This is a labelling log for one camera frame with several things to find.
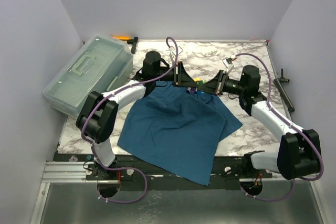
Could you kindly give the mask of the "aluminium rail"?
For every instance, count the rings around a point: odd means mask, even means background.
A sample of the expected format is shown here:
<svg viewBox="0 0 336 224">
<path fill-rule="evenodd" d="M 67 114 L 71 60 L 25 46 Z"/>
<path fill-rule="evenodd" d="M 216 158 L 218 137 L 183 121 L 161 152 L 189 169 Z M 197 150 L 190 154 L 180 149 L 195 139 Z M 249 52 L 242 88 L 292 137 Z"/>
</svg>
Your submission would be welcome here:
<svg viewBox="0 0 336 224">
<path fill-rule="evenodd" d="M 118 181 L 114 178 L 103 178 L 100 175 L 93 175 L 93 172 L 86 170 L 85 165 L 91 165 L 93 162 L 47 162 L 43 171 L 42 183 L 108 183 L 116 184 Z M 151 178 L 165 178 L 172 176 L 173 178 L 182 178 L 181 176 L 173 175 L 167 171 L 146 173 L 144 174 L 151 180 Z M 263 178 L 265 180 L 285 180 L 280 174 L 264 172 Z M 238 173 L 233 175 L 233 179 L 238 179 Z M 239 178 L 241 182 L 247 182 L 252 178 Z"/>
</svg>

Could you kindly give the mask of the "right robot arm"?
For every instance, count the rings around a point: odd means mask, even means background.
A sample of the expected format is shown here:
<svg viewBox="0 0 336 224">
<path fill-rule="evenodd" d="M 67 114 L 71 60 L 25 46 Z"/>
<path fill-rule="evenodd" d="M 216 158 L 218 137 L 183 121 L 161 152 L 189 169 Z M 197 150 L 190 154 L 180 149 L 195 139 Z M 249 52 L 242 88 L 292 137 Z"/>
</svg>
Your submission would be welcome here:
<svg viewBox="0 0 336 224">
<path fill-rule="evenodd" d="M 284 118 L 259 91 L 259 68 L 243 67 L 239 80 L 231 79 L 220 70 L 217 75 L 198 87 L 200 91 L 214 95 L 230 93 L 237 95 L 240 107 L 262 123 L 279 140 L 276 153 L 255 151 L 244 156 L 242 173 L 249 178 L 261 169 L 280 173 L 285 179 L 304 178 L 322 171 L 319 160 L 319 135 L 315 130 L 305 130 Z"/>
</svg>

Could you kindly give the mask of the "orange tool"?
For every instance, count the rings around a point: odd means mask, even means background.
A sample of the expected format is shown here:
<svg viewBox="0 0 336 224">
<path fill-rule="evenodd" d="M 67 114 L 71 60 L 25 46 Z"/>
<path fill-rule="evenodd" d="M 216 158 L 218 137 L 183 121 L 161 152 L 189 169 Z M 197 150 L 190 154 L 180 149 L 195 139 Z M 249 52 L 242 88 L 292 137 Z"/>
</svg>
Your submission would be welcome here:
<svg viewBox="0 0 336 224">
<path fill-rule="evenodd" d="M 126 36 L 114 36 L 111 35 L 112 38 L 119 39 L 119 40 L 130 40 L 131 37 L 126 37 Z"/>
</svg>

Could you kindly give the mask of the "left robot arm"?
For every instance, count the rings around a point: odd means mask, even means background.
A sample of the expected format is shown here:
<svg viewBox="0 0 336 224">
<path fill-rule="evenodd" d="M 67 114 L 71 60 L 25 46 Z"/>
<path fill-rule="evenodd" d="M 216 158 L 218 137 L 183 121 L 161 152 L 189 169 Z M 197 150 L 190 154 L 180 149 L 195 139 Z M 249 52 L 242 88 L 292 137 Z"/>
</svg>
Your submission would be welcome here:
<svg viewBox="0 0 336 224">
<path fill-rule="evenodd" d="M 127 84 L 106 93 L 89 93 L 76 120 L 81 137 L 90 143 L 98 173 L 104 179 L 112 179 L 117 168 L 113 164 L 115 154 L 109 143 L 117 113 L 126 105 L 148 96 L 156 87 L 157 81 L 172 82 L 177 87 L 198 88 L 185 71 L 183 63 L 177 59 L 178 53 L 170 53 L 172 64 L 168 64 L 157 51 L 149 51 L 143 60 L 142 68 Z"/>
</svg>

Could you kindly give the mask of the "clear plastic storage box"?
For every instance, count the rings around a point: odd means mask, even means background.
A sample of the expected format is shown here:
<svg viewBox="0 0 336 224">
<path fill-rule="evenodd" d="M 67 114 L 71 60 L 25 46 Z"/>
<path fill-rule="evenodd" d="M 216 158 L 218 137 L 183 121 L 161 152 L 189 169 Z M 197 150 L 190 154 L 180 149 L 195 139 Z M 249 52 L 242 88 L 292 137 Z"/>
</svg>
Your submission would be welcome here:
<svg viewBox="0 0 336 224">
<path fill-rule="evenodd" d="M 90 92 L 123 86 L 133 71 L 133 54 L 126 42 L 94 36 L 43 90 L 54 109 L 77 118 Z"/>
</svg>

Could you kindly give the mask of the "black clamp bar right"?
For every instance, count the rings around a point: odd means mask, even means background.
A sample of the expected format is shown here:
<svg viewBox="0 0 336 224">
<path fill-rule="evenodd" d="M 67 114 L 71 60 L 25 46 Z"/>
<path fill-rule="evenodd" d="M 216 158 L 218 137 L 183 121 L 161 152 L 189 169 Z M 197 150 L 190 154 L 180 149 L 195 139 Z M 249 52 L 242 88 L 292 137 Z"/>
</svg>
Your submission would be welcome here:
<svg viewBox="0 0 336 224">
<path fill-rule="evenodd" d="M 289 96 L 287 95 L 286 91 L 284 90 L 282 83 L 289 83 L 290 79 L 285 78 L 284 76 L 284 69 L 281 68 L 280 71 L 280 77 L 277 77 L 273 80 L 273 83 L 275 85 L 275 87 L 278 89 L 281 98 L 283 99 L 288 111 L 290 113 L 293 113 L 295 111 L 295 107 L 292 103 L 292 101 L 290 100 Z"/>
</svg>

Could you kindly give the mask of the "blue t-shirt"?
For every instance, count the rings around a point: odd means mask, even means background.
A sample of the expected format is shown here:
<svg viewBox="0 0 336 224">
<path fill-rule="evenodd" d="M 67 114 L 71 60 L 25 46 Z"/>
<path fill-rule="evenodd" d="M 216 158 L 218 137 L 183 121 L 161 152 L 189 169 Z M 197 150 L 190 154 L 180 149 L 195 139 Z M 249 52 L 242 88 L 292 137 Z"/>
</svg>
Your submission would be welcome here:
<svg viewBox="0 0 336 224">
<path fill-rule="evenodd" d="M 161 81 L 131 107 L 118 146 L 147 163 L 207 186 L 219 142 L 241 126 L 219 97 L 189 94 L 187 88 Z"/>
</svg>

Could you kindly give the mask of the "colourful plush flower brooch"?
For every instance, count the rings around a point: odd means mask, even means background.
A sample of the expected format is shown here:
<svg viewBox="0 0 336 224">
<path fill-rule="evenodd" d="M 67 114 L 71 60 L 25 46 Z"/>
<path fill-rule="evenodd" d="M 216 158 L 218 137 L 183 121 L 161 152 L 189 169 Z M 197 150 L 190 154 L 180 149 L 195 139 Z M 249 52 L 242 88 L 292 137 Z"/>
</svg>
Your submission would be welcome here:
<svg viewBox="0 0 336 224">
<path fill-rule="evenodd" d="M 189 94 L 201 94 L 202 91 L 199 91 L 198 87 L 205 84 L 206 80 L 197 77 L 197 78 L 194 78 L 194 81 L 196 82 L 197 86 L 196 87 L 189 87 L 188 90 L 187 90 L 187 93 L 189 93 Z"/>
</svg>

